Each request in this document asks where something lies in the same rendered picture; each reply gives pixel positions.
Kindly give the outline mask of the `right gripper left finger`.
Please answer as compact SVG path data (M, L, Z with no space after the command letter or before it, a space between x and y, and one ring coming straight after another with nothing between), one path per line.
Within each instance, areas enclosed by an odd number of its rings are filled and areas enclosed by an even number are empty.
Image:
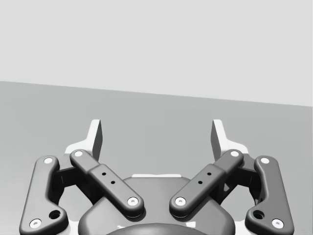
M69 145L62 158L40 157L34 165L22 212L22 235L58 235L69 226L67 212L59 206L66 187L77 185L97 203L106 197L122 215L137 218L144 200L107 165L99 163L103 142L101 121L91 121L87 137Z

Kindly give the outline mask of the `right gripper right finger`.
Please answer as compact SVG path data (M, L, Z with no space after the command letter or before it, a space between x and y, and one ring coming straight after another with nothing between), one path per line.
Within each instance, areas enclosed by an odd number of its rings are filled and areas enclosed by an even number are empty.
M252 158L243 144L227 138L219 119L212 121L211 146L215 162L172 196L170 213L187 217L208 196L221 203L241 185L249 189L255 203L245 217L245 227L251 233L292 235L294 223L278 161L270 156Z

